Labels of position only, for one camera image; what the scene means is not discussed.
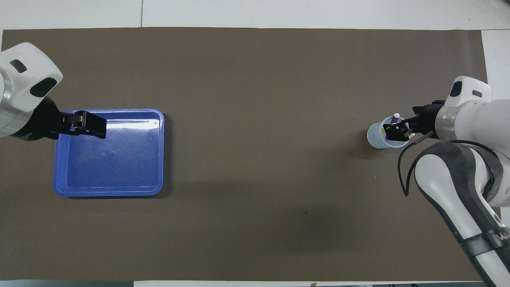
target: white robotic arm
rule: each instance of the white robotic arm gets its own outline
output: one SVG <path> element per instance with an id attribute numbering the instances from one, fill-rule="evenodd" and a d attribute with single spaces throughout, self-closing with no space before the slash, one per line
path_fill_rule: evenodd
<path id="1" fill-rule="evenodd" d="M 41 50 L 22 43 L 0 53 L 0 137 L 24 140 L 59 134 L 106 137 L 106 120 L 87 111 L 63 113 L 46 95 L 62 73 Z"/>
<path id="2" fill-rule="evenodd" d="M 510 205 L 510 100 L 491 101 L 487 84 L 462 76 L 446 101 L 414 111 L 416 117 L 384 125 L 388 137 L 421 132 L 447 140 L 415 160 L 418 187 L 485 283 L 510 286 L 510 228 L 491 208 Z"/>

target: blue tray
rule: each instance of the blue tray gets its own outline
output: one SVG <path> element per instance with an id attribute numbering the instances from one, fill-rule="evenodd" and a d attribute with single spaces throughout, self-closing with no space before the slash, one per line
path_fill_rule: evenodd
<path id="1" fill-rule="evenodd" d="M 64 197 L 157 194 L 163 186 L 163 113 L 158 109 L 87 111 L 107 120 L 106 139 L 60 135 L 55 144 L 55 192 Z"/>

